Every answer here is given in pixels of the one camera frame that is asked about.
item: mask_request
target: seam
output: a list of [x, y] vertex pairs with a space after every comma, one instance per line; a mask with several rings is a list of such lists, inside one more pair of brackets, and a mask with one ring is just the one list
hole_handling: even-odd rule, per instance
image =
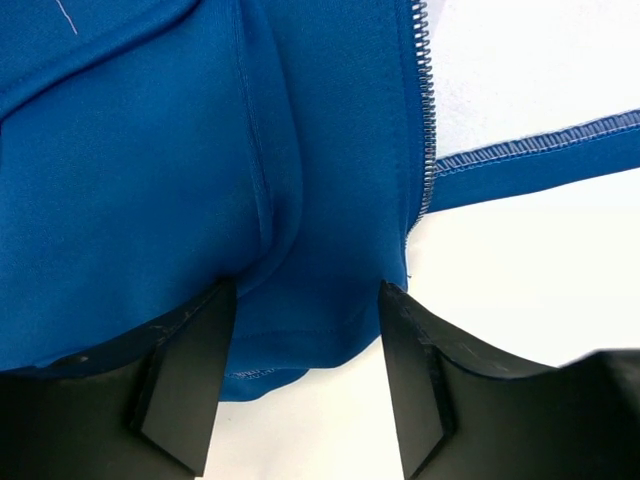
[[266, 254], [270, 244], [272, 243], [271, 219], [273, 218], [273, 205], [271, 195], [267, 185], [264, 166], [261, 159], [263, 158], [263, 147], [260, 140], [258, 123], [256, 121], [255, 106], [251, 100], [251, 92], [249, 85], [249, 76], [247, 66], [245, 64], [245, 50], [242, 25], [242, 7], [240, 2], [236, 1], [232, 4], [233, 24], [234, 24], [234, 42], [236, 54], [237, 74], [240, 85], [242, 100], [246, 109], [247, 133], [250, 144], [250, 161], [251, 161], [251, 177], [254, 185], [254, 197], [258, 212], [258, 228], [260, 230], [260, 251], [259, 256]]
[[634, 110], [558, 132], [537, 135], [443, 157], [438, 160], [436, 176], [446, 177], [474, 168], [562, 150], [627, 131], [637, 130], [639, 127], [640, 110]]

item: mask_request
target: white thread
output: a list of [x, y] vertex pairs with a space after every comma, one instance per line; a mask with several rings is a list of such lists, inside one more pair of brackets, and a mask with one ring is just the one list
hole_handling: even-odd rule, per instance
[[64, 9], [64, 6], [62, 5], [61, 0], [56, 0], [56, 3], [58, 4], [58, 7], [60, 7], [60, 11], [64, 15], [64, 18], [66, 18], [67, 22], [69, 22], [69, 25], [71, 25], [71, 29], [73, 30], [73, 33], [77, 35], [78, 30], [76, 29], [76, 26], [73, 24], [73, 20], [71, 19], [67, 11]]

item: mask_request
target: stitching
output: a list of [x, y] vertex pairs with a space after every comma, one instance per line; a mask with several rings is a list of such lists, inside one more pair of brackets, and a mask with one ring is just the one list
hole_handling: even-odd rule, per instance
[[233, 378], [235, 380], [255, 380], [275, 372], [275, 368], [269, 368], [267, 370], [248, 370], [246, 372], [230, 373], [229, 375], [226, 375], [226, 377]]
[[576, 144], [623, 133], [640, 127], [640, 110], [596, 120], [559, 132], [547, 133], [522, 140], [514, 140], [490, 147], [464, 152], [438, 160], [437, 176], [445, 177], [473, 168], [494, 165], [516, 158], [532, 156]]

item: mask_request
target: blue jacket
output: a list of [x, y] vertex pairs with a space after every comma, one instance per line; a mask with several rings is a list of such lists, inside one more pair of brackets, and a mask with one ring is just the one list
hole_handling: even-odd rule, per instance
[[640, 113], [435, 158], [419, 0], [5, 0], [0, 370], [233, 276], [223, 400], [350, 359], [428, 211], [640, 166]]

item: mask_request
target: zipper teeth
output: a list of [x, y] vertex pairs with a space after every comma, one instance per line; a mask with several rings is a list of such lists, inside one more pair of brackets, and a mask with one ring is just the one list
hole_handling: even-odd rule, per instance
[[420, 83], [420, 103], [422, 106], [423, 138], [424, 138], [424, 172], [423, 192], [420, 212], [414, 226], [429, 210], [436, 173], [436, 117], [433, 92], [433, 75], [431, 74], [431, 48], [429, 48], [429, 19], [426, 0], [411, 0], [413, 30]]

